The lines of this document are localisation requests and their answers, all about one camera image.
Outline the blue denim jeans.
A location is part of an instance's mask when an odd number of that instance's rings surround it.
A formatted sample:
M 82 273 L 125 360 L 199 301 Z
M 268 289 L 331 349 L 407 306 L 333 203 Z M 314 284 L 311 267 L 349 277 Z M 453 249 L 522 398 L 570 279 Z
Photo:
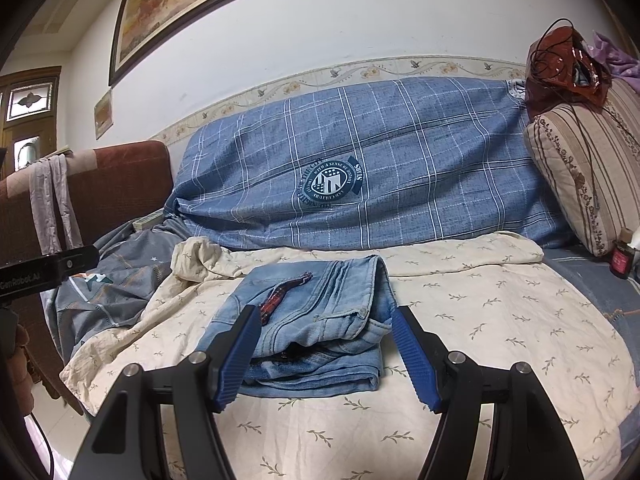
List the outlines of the blue denim jeans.
M 381 257 L 258 266 L 213 314 L 198 348 L 228 330 L 248 304 L 262 311 L 262 332 L 241 393 L 307 399 L 378 388 L 381 344 L 397 307 Z

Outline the grey patterned pillowcase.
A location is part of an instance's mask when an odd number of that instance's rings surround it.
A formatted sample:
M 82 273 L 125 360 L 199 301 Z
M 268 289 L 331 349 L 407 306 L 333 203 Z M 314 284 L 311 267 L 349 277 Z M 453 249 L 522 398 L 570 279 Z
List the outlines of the grey patterned pillowcase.
M 40 295 L 54 346 L 64 363 L 92 336 L 130 328 L 171 272 L 177 244 L 190 236 L 177 217 L 137 231 L 128 221 L 100 237 L 98 265 Z

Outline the cream leaf-print bedsheet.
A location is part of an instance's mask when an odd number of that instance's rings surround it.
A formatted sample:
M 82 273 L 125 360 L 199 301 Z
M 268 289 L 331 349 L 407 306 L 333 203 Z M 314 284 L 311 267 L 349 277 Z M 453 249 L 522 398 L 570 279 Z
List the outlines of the cream leaf-print bedsheet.
M 384 260 L 397 307 L 448 350 L 440 412 L 418 399 L 392 330 L 374 391 L 289 399 L 239 389 L 212 410 L 209 346 L 198 342 L 251 270 L 370 255 Z M 102 425 L 165 377 L 152 429 L 160 468 L 179 479 L 203 477 L 212 448 L 238 479 L 608 479 L 639 444 L 635 362 L 624 334 L 518 234 L 378 252 L 232 252 L 192 237 L 139 322 L 92 336 L 62 379 Z

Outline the lilac cloth on headboard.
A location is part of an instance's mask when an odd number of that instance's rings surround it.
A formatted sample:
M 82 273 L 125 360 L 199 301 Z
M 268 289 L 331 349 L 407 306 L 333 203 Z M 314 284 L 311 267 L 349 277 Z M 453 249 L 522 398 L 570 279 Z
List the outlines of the lilac cloth on headboard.
M 34 162 L 30 168 L 30 208 L 40 252 L 44 256 L 62 252 L 58 221 L 62 224 L 66 249 L 81 247 L 84 243 L 68 188 L 66 156 L 51 155 Z

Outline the small green box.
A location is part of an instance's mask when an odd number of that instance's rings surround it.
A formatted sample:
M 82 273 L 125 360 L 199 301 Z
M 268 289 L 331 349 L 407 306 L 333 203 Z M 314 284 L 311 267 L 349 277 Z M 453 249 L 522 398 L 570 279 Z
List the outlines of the small green box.
M 156 211 L 146 214 L 141 218 L 134 220 L 131 225 L 136 232 L 152 229 L 153 226 L 157 226 L 164 220 L 163 209 L 157 209 Z

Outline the blue plaid quilt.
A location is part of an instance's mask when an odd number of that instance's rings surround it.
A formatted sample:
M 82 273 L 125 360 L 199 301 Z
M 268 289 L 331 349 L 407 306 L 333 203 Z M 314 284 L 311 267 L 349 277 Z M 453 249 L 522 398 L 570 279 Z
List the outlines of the blue plaid quilt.
M 572 237 L 526 150 L 519 80 L 416 77 L 220 118 L 184 151 L 166 210 L 232 249 L 378 249 L 510 231 Z

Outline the small red bottle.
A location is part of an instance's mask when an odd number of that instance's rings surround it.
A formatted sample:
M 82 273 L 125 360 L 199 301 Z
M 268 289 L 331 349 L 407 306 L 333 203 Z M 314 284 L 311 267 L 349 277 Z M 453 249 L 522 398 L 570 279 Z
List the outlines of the small red bottle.
M 611 254 L 610 270 L 618 278 L 626 280 L 634 263 L 636 250 L 631 246 L 632 232 L 623 228 L 614 244 Z

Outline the striped beige pillow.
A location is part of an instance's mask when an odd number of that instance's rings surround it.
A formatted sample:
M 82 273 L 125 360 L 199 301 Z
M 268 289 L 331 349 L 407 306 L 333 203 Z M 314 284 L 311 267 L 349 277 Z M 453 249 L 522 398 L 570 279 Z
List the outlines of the striped beige pillow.
M 604 107 L 560 104 L 526 127 L 529 155 L 578 240 L 607 255 L 639 227 L 639 95 L 615 79 Z

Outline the purple cloth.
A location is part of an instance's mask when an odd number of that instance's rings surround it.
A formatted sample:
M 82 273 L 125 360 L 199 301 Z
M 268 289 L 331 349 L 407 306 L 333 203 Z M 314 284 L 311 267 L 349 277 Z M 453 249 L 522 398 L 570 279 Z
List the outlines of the purple cloth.
M 616 47 L 607 36 L 598 32 L 593 33 L 593 45 L 591 55 L 599 63 L 603 64 L 612 76 L 625 79 L 628 84 L 631 81 L 639 82 L 639 60 L 622 49 Z

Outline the small wall picture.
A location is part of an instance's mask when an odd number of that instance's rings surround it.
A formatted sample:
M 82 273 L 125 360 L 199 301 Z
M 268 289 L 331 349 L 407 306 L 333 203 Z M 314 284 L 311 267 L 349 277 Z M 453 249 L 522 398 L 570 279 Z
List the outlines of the small wall picture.
M 112 90 L 108 90 L 94 107 L 94 132 L 96 133 L 96 140 L 101 139 L 112 125 Z

